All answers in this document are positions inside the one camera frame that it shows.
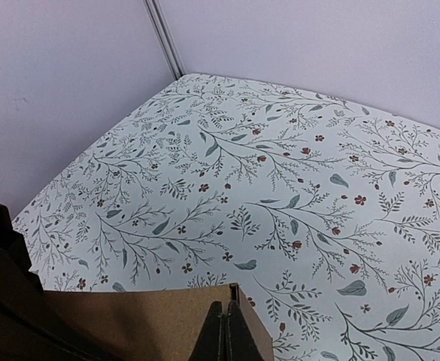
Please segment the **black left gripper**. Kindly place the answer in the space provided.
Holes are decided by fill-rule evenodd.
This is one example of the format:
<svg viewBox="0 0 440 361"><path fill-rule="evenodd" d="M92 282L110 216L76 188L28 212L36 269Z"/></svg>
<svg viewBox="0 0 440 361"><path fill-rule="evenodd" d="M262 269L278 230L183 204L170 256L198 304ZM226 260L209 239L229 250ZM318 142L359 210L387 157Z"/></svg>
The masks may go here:
<svg viewBox="0 0 440 361"><path fill-rule="evenodd" d="M39 276L30 271L32 261L29 257L25 238L13 229L9 210L2 204L0 204L0 248L7 253L32 286L39 293L43 293L44 289Z"/></svg>

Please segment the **brown cardboard paper box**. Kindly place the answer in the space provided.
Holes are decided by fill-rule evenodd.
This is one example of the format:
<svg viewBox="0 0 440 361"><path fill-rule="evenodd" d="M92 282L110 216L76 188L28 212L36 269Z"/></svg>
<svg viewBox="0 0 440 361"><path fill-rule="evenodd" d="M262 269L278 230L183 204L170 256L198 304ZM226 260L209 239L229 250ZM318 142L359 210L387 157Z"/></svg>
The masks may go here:
<svg viewBox="0 0 440 361"><path fill-rule="evenodd" d="M189 360L211 303L222 303L224 325L232 300L249 302L237 284L39 293L0 249L0 360ZM264 329L262 349L271 360Z"/></svg>

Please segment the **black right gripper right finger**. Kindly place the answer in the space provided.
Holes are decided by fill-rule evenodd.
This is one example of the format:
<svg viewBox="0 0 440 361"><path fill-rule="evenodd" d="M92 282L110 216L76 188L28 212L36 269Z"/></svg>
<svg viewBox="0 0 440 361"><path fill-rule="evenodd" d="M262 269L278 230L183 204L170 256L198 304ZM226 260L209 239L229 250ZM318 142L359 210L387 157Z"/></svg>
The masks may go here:
<svg viewBox="0 0 440 361"><path fill-rule="evenodd" d="M267 360L262 349L263 324L247 302L242 307L238 301L229 302L224 320L225 360Z"/></svg>

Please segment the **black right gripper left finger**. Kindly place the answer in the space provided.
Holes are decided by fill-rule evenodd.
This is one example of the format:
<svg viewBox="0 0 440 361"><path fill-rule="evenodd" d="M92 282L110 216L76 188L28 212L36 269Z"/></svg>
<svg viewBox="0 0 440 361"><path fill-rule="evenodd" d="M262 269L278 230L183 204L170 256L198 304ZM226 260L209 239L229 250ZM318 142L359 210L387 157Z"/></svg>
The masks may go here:
<svg viewBox="0 0 440 361"><path fill-rule="evenodd" d="M212 302L202 324L189 361L220 361L224 358L223 306Z"/></svg>

